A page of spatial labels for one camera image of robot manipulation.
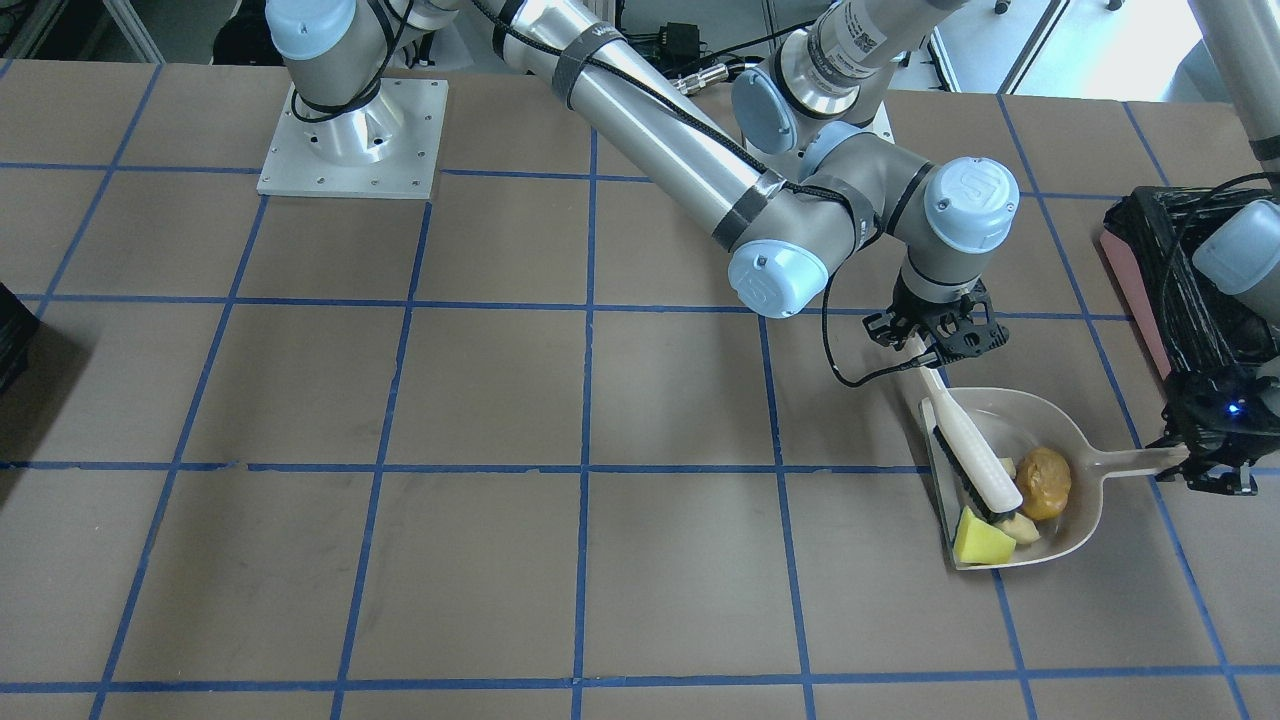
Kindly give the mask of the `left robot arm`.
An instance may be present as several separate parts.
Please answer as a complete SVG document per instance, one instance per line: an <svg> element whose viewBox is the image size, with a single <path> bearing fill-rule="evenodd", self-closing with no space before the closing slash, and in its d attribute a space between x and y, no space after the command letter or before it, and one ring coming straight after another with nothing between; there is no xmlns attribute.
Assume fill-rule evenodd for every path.
<svg viewBox="0 0 1280 720"><path fill-rule="evenodd" d="M1196 491L1254 495L1277 452L1277 4L1193 1L1188 72L1239 124L1242 173L1188 193L1157 307L1174 370L1167 430Z"/></svg>

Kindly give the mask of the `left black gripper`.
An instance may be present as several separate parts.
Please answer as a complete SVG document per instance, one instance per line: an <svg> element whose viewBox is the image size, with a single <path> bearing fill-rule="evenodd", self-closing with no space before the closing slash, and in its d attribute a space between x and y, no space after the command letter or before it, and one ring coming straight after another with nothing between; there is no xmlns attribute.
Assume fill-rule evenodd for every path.
<svg viewBox="0 0 1280 720"><path fill-rule="evenodd" d="M1185 445L1199 468L1187 478L1192 491L1256 497L1253 464L1277 452L1279 359L1210 372L1172 372L1164 380L1166 405L1161 441Z"/></svg>

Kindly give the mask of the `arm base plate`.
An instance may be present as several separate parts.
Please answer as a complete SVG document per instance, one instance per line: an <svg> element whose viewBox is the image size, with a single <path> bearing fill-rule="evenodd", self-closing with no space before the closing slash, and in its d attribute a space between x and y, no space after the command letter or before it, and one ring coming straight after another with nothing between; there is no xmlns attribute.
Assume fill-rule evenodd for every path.
<svg viewBox="0 0 1280 720"><path fill-rule="evenodd" d="M257 182L266 196L429 200L449 85L385 79L367 105L310 123L288 95Z"/></svg>

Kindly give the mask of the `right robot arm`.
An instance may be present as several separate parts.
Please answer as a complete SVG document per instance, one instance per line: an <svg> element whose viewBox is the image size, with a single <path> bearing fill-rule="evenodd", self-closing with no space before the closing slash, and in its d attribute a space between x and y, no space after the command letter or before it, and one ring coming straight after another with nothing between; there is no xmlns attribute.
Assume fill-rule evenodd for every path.
<svg viewBox="0 0 1280 720"><path fill-rule="evenodd" d="M399 50L447 27L458 1L269 1L291 74L259 191L428 199L447 88L387 78ZM543 79L730 252L754 313L800 313L856 251L887 234L906 251L878 345L950 364L1007 342L980 281L1020 192L988 158L936 165L870 129L890 63L956 1L837 1L732 85L735 140L580 1L479 1L493 49Z"/></svg>

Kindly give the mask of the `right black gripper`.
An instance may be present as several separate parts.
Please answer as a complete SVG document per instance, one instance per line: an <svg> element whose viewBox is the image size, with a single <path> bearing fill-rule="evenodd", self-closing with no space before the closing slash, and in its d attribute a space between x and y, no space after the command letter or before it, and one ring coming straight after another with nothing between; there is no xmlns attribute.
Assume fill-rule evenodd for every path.
<svg viewBox="0 0 1280 720"><path fill-rule="evenodd" d="M942 363L979 357L1010 340L1009 329L995 318L983 281L945 302L925 300L905 281L896 281L891 305L864 318L863 325L872 341L895 350L902 350L909 338L920 336Z"/></svg>

